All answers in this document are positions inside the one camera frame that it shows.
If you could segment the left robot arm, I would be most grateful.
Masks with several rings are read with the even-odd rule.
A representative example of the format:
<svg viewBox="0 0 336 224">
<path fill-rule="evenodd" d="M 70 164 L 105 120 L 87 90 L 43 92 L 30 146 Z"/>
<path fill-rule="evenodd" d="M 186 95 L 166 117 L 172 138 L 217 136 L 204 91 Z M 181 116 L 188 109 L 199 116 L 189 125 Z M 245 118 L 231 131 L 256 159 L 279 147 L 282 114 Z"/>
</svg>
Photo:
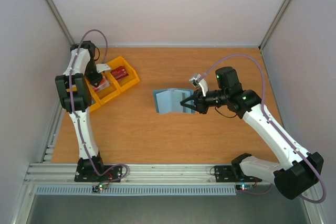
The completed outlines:
<svg viewBox="0 0 336 224">
<path fill-rule="evenodd" d="M 55 78 L 60 104 L 74 124 L 79 145 L 76 182 L 100 181 L 106 174 L 90 123 L 93 98 L 89 87 L 98 87 L 103 79 L 95 64 L 95 50 L 89 40 L 73 44 L 66 71 Z"/>
</svg>

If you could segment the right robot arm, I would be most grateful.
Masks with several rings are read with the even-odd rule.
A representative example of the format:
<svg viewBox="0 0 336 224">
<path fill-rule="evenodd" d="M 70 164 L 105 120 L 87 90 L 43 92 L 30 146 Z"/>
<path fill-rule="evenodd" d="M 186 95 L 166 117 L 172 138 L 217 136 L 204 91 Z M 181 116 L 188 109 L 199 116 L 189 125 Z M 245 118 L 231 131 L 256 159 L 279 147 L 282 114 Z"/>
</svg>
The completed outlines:
<svg viewBox="0 0 336 224">
<path fill-rule="evenodd" d="M 248 153 L 232 160 L 232 175 L 237 180 L 247 176 L 272 183 L 287 199 L 293 200 L 321 182 L 324 159 L 318 153 L 310 153 L 295 141 L 271 115 L 261 97 L 253 90 L 244 90 L 232 67 L 215 71 L 218 89 L 210 91 L 200 74 L 190 78 L 197 89 L 181 101 L 181 106 L 200 114 L 210 107 L 227 106 L 244 120 L 264 140 L 278 162 L 258 159 Z"/>
</svg>

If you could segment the teal card holder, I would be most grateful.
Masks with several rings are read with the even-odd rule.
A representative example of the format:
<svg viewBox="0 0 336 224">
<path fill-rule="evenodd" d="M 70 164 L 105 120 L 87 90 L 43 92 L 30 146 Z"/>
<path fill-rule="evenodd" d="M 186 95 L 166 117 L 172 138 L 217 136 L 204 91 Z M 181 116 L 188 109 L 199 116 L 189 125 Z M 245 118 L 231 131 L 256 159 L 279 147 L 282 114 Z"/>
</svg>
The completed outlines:
<svg viewBox="0 0 336 224">
<path fill-rule="evenodd" d="M 181 106 L 181 101 L 194 93 L 192 89 L 159 89 L 153 90 L 156 112 L 160 115 L 168 113 L 193 114 L 194 110 Z"/>
</svg>

